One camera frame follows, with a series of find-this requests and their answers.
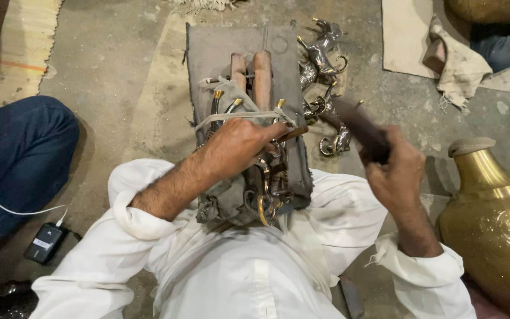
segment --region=person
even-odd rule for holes
[[[137,159],[108,182],[111,208],[56,271],[37,279],[31,319],[121,318],[133,299],[125,284],[145,268],[158,286],[159,318],[343,318],[329,287],[374,242],[374,261],[394,274],[399,300],[418,318],[475,319],[460,280],[462,260],[438,243],[420,202],[424,156],[386,127],[388,165],[365,162],[367,180],[312,170],[309,208],[261,223],[198,224],[195,200],[239,174],[283,123],[263,128],[227,120],[178,165]],[[387,211],[398,234],[377,238]]]
[[[29,97],[0,108],[0,204],[18,213],[36,212],[68,179],[79,127],[60,101]],[[0,208],[0,247],[30,215]]]

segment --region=white cable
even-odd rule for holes
[[[3,209],[4,211],[6,212],[9,212],[11,214],[15,214],[15,215],[36,215],[36,214],[41,214],[41,213],[46,213],[47,211],[51,211],[53,209],[56,209],[56,208],[60,208],[60,207],[66,207],[66,205],[60,205],[60,206],[57,206],[57,207],[53,207],[53,208],[49,208],[49,209],[45,209],[44,211],[40,211],[40,212],[32,212],[32,213],[16,213],[16,212],[13,212],[13,211],[10,211],[9,209],[3,207],[0,205],[0,208]],[[66,216],[66,213],[68,212],[68,208],[66,209],[66,211],[64,212],[64,215],[62,215],[62,218],[58,221],[57,223],[57,226],[60,226],[61,223],[62,223],[62,220],[64,219],[64,216]]]

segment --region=brass pot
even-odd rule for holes
[[[510,314],[510,175],[492,145],[453,156],[461,187],[438,228],[443,242],[464,258],[466,272]]]

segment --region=rolled sleeve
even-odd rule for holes
[[[399,301],[416,317],[476,319],[468,290],[460,277],[462,258],[442,245],[444,253],[433,258],[409,257],[398,249],[397,233],[375,241],[375,261],[393,273]]]

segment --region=white kurta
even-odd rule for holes
[[[31,318],[122,318],[133,299],[125,283],[155,274],[159,318],[340,318],[329,286],[379,234],[386,209],[367,181],[312,170],[312,203],[282,216],[280,228],[201,225],[195,209],[168,222],[127,208],[135,193],[173,164],[138,159],[109,179],[111,207],[51,275],[37,279]],[[393,272],[401,302],[418,318],[470,318],[462,260],[444,246],[435,258],[411,258],[394,235],[376,242],[377,263]]]

